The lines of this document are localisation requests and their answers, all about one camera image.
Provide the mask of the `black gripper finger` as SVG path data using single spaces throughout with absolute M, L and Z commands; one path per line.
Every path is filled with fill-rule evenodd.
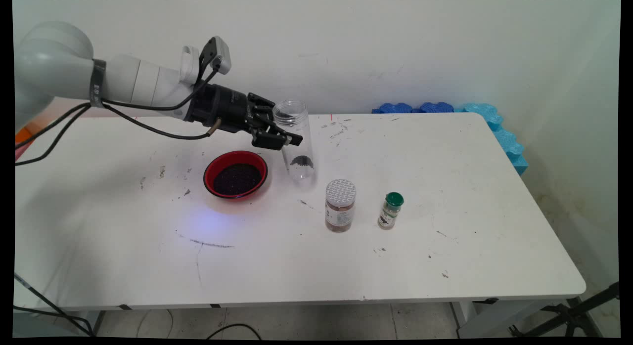
M 255 93 L 247 95 L 246 122 L 249 124 L 273 124 L 275 103 Z
M 254 147 L 280 151 L 285 145 L 300 145 L 303 136 L 281 129 L 266 115 L 247 117 L 247 126 Z

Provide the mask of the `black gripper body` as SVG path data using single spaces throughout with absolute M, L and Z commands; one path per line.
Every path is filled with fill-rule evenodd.
M 237 92 L 217 84 L 205 84 L 188 102 L 186 122 L 198 122 L 211 128 L 220 120 L 218 129 L 237 133 L 250 132 L 247 115 L 251 113 L 251 94 Z

